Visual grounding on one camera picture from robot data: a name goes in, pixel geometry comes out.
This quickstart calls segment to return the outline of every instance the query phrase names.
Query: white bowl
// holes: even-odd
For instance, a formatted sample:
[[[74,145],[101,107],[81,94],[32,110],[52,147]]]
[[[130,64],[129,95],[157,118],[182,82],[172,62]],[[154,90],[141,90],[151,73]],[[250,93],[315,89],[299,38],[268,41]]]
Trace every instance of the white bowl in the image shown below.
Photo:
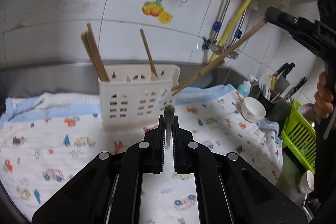
[[[314,191],[314,174],[312,171],[306,171],[299,183],[299,190],[303,194],[309,194]]]
[[[264,106],[252,97],[245,97],[241,104],[241,114],[249,122],[258,122],[266,115]]]

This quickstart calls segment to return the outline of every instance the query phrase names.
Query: finger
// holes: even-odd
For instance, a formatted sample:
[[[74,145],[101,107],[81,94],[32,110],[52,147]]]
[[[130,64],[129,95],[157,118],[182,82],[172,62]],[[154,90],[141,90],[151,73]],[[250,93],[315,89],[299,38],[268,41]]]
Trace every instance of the finger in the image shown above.
[[[322,99],[319,93],[315,94],[315,101],[323,112],[332,113],[334,111],[332,103],[326,102],[324,99]]]
[[[327,75],[325,72],[322,72],[319,77],[319,82],[322,86],[327,86]]]
[[[327,119],[329,117],[329,114],[324,112],[318,105],[317,103],[314,104],[314,109],[316,114],[321,117],[322,119]]]
[[[330,90],[328,90],[325,86],[323,86],[321,82],[317,84],[317,90],[319,92],[320,97],[324,101],[332,102],[334,100],[333,93]]]

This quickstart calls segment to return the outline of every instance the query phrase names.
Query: green dish rack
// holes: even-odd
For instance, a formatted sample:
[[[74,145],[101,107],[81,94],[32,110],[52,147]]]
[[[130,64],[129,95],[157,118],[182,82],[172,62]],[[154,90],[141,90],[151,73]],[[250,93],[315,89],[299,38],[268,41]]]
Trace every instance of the green dish rack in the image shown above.
[[[315,173],[316,141],[315,130],[298,112],[301,104],[293,100],[291,114],[281,131],[283,147],[288,146],[301,164]]]

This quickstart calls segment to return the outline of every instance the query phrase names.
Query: white printed cloth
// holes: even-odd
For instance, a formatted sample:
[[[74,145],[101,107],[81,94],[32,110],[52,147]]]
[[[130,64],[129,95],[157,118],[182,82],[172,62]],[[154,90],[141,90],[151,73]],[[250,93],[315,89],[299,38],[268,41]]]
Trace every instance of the white printed cloth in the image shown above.
[[[263,132],[240,114],[241,96],[231,86],[187,88],[175,105],[179,125],[213,152],[236,152],[273,184],[282,169],[282,149],[273,131]],[[34,212],[101,151],[126,151],[156,124],[138,130],[105,133],[99,97],[43,94],[8,98],[0,119],[0,180],[18,209]],[[172,146],[165,150],[164,170],[144,174],[140,223],[198,223],[192,174],[177,175]]]

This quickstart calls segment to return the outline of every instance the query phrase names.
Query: yellow hose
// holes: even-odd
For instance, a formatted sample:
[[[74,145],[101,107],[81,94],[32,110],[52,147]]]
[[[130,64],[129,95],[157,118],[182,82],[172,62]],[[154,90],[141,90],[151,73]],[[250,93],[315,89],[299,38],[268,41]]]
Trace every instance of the yellow hose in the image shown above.
[[[245,11],[246,7],[248,7],[248,5],[250,4],[252,0],[246,0],[244,2],[244,4],[240,7],[240,9],[238,10],[238,12],[236,13],[235,17],[233,18],[233,20],[230,22],[229,26],[226,28],[224,34],[222,35],[220,41],[218,42],[218,46],[223,46],[223,44],[226,42],[227,38],[229,37],[232,29],[235,27],[235,25],[237,24],[239,18],[241,17],[241,15],[243,14],[243,12]],[[209,63],[211,63],[212,61],[214,61],[216,59],[216,54],[212,54]]]

